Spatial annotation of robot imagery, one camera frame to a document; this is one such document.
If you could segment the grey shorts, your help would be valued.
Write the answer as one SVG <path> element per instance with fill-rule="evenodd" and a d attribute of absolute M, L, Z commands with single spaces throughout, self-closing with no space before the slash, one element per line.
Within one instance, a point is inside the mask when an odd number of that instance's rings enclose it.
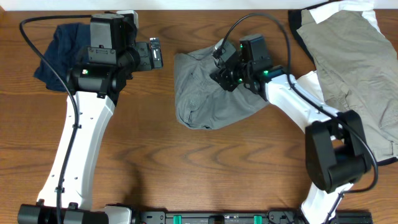
<path fill-rule="evenodd" d="M 239 85 L 225 91 L 210 78 L 218 67 L 215 46 L 174 56 L 175 114 L 190 129 L 220 129 L 241 121 L 269 103 Z"/>

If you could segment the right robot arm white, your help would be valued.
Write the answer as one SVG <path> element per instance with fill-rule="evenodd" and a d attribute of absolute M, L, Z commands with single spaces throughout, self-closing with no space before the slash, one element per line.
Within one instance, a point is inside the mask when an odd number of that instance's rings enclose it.
<path fill-rule="evenodd" d="M 282 110 L 304 132 L 305 166 L 312 185 L 300 208 L 301 221 L 335 222 L 344 194 L 372 166 L 359 115 L 325 105 L 287 68 L 274 66 L 261 34 L 243 37 L 238 48 L 222 39 L 213 58 L 218 69 L 210 78 L 222 89 L 245 87 Z"/>

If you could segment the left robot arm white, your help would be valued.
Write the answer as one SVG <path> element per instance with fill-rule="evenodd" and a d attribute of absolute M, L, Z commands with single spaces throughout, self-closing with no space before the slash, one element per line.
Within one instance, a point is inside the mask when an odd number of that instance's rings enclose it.
<path fill-rule="evenodd" d="M 133 10 L 90 16 L 90 44 L 61 80 L 67 116 L 52 169 L 37 202 L 21 205 L 19 223 L 139 223 L 130 206 L 92 207 L 96 162 L 120 92 L 134 72 L 163 67 L 159 39 L 137 41 L 138 28 Z"/>

